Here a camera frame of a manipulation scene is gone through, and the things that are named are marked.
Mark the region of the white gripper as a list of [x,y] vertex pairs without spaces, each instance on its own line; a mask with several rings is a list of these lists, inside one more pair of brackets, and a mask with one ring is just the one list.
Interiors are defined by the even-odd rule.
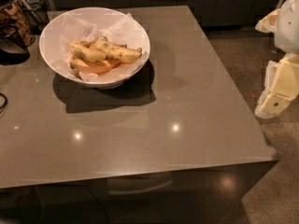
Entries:
[[262,33],[274,33],[275,46],[286,54],[266,67],[264,91],[255,116],[271,119],[283,112],[299,95],[299,0],[286,0],[255,25]]

